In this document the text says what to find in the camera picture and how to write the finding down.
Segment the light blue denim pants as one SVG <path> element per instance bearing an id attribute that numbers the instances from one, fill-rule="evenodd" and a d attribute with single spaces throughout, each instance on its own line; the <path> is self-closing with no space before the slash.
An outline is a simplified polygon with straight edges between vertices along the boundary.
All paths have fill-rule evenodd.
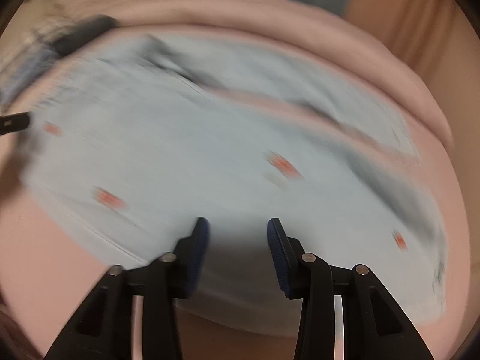
<path id="1" fill-rule="evenodd" d="M 132 268 L 198 217 L 211 241 L 186 308 L 293 336 L 267 223 L 326 262 L 373 269 L 415 323 L 442 316 L 447 243 L 400 112 L 345 74 L 270 46 L 173 34 L 80 58 L 35 105 L 22 180 L 105 263 Z"/>

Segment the plaid checkered cloth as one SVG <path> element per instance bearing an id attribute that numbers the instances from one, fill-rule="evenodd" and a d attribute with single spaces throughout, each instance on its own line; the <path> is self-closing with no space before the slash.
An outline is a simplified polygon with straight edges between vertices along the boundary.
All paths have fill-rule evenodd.
<path id="1" fill-rule="evenodd" d="M 20 93 L 59 59 L 53 44 L 70 26 L 65 19 L 46 19 L 1 55 L 1 113 L 6 113 Z"/>

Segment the dark grey garment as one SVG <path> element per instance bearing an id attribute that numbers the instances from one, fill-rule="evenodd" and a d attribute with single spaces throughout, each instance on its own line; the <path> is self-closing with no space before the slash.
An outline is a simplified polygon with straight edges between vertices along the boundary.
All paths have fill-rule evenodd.
<path id="1" fill-rule="evenodd" d="M 117 26 L 118 21 L 111 16 L 90 16 L 77 22 L 72 29 L 55 39 L 50 46 L 60 57 L 66 57 Z"/>

